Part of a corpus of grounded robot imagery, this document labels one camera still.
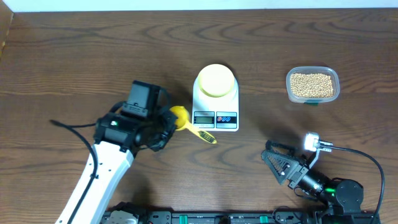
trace container of beans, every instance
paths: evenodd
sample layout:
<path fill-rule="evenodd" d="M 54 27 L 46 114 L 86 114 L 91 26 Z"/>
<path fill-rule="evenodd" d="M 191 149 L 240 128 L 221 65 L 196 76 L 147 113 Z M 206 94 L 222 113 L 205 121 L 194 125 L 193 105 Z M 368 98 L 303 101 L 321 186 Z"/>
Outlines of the container of beans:
<path fill-rule="evenodd" d="M 289 99 L 295 103 L 326 103 L 337 98 L 337 73 L 328 67 L 296 67 L 286 76 Z"/>

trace green light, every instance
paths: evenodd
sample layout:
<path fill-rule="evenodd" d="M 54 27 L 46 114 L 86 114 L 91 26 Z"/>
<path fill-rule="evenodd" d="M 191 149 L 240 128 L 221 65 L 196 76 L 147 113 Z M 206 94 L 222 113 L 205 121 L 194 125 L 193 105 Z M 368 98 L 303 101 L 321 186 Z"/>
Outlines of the green light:
<path fill-rule="evenodd" d="M 325 191 L 328 192 L 328 193 L 335 193 L 336 192 L 335 189 L 325 189 Z"/>

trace white wall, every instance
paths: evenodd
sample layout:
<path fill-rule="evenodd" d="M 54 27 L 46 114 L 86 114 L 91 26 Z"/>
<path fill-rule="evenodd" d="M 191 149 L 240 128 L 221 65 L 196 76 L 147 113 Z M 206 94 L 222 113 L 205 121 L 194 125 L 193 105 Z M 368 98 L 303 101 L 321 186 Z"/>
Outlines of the white wall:
<path fill-rule="evenodd" d="M 398 7 L 398 0 L 3 0 L 14 12 Z"/>

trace grain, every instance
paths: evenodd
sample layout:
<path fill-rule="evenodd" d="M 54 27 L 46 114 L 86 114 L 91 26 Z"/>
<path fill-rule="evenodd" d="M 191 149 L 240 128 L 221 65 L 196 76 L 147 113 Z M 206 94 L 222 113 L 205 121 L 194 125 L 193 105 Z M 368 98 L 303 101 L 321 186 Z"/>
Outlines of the grain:
<path fill-rule="evenodd" d="M 329 75 L 322 73 L 295 73 L 290 77 L 294 95 L 308 98 L 328 98 L 333 96 L 333 85 Z"/>

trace wooden tabletop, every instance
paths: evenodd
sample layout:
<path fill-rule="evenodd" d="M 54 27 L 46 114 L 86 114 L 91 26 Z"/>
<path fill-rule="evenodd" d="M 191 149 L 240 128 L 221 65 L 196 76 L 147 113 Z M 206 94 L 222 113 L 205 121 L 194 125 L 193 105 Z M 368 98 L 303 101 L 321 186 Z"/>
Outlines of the wooden tabletop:
<path fill-rule="evenodd" d="M 88 151 L 49 119 L 92 123 L 127 98 L 133 80 L 166 88 L 173 105 L 191 110 L 193 81 L 211 63 L 229 65 L 238 79 L 239 131 L 214 133 L 215 146 L 177 132 L 163 151 L 141 151 L 109 206 L 307 206 L 260 154 L 268 139 L 299 146 L 315 131 L 381 163 L 381 218 L 396 222 L 397 9 L 16 14 L 0 61 L 0 222 L 54 223 L 78 182 Z M 290 102 L 286 74 L 302 65 L 334 69 L 338 99 Z M 93 128 L 80 131 L 92 140 Z M 369 159 L 333 151 L 316 168 L 357 180 L 362 209 L 376 208 L 380 174 Z"/>

